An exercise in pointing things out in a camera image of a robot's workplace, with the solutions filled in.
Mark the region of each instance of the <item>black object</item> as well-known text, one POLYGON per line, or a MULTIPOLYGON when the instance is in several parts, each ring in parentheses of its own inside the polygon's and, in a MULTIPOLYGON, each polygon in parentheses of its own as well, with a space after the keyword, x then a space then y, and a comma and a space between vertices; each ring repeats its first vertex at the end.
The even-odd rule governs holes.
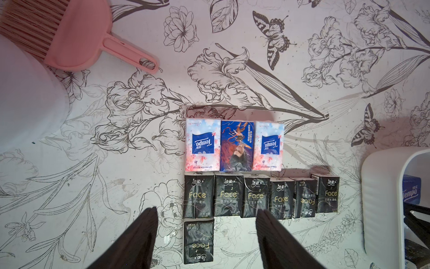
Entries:
POLYGON ((243 175, 215 174, 214 216, 239 216, 243 202, 243 175))
POLYGON ((268 210, 255 222, 264 269, 324 269, 268 210))
POLYGON ((295 180, 293 195, 293 218, 315 217, 316 192, 318 181, 308 177, 293 178, 295 180))
POLYGON ((145 209, 87 269, 150 269, 157 227, 157 209, 145 209))
POLYGON ((292 217, 294 183, 290 178, 270 179, 269 211, 277 220, 292 217))
POLYGON ((185 174, 184 218, 212 217, 214 173, 194 172, 185 174))
POLYGON ((416 234, 416 236, 430 248, 430 223, 415 217, 411 211, 430 215, 430 209, 415 204, 403 203, 403 221, 416 234))
POLYGON ((318 181, 317 213, 338 211, 339 177, 335 175, 312 174, 318 181))
POLYGON ((214 260, 214 221, 184 223, 184 264, 214 260))
POLYGON ((243 209, 240 217, 251 218, 258 209, 267 209, 269 205, 269 177, 251 174, 245 176, 243 187, 243 209))
POLYGON ((417 268, 422 268, 430 264, 430 250, 405 239, 405 259, 415 264, 417 268))

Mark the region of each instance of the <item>black tissue pack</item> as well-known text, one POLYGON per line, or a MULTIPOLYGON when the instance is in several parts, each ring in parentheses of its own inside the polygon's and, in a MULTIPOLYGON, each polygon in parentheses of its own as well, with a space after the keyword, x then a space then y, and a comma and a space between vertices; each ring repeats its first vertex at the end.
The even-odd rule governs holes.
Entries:
POLYGON ((191 219, 212 217, 213 195, 213 172, 186 172, 183 217, 191 219))
POLYGON ((184 264, 214 260, 214 221, 184 223, 184 264))
POLYGON ((215 172, 214 216, 239 216, 242 201, 243 175, 215 172))
POLYGON ((240 217, 257 216, 258 209, 267 209, 269 205, 270 177, 260 174, 244 175, 243 209, 240 217))
POLYGON ((338 211, 339 177, 329 174, 312 174, 318 181, 317 213, 338 211))
POLYGON ((292 217, 294 183, 290 178, 270 179, 269 211, 277 220, 292 217))
POLYGON ((315 217, 318 181, 309 177, 298 177, 292 179, 295 180, 293 218, 315 217))

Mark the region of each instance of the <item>pocket tissue pack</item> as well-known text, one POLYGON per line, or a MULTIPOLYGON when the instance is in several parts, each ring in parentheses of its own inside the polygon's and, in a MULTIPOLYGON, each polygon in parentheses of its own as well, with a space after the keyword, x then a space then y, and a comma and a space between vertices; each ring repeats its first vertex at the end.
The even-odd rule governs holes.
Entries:
POLYGON ((284 124, 256 121, 254 124, 253 170, 281 171, 284 124))
POLYGON ((221 120, 186 119, 185 171, 219 171, 221 120))

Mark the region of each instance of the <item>blue label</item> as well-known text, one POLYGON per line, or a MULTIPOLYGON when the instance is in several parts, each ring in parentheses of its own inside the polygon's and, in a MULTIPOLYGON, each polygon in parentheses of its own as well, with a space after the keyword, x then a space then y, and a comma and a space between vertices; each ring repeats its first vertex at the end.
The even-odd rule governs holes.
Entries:
POLYGON ((193 134, 193 154, 214 153, 214 136, 211 132, 193 134))
POLYGON ((276 154, 279 155, 279 137, 262 136, 261 138, 261 154, 276 154))

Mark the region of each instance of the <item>floral pattern floor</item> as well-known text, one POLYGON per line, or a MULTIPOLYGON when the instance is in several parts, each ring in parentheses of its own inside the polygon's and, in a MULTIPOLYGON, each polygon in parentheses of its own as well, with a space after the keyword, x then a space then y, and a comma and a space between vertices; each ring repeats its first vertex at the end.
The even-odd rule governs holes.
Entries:
POLYGON ((283 225, 327 268, 379 268, 363 248, 360 167, 372 152, 429 144, 428 1, 111 8, 112 32, 157 56, 160 70, 105 53, 89 70, 52 70, 69 95, 67 121, 0 154, 1 268, 86 268, 152 206, 152 268, 262 268, 255 219, 239 217, 215 218, 214 262, 183 264, 187 117, 284 123, 285 169, 272 176, 332 172, 341 186, 338 213, 283 225))

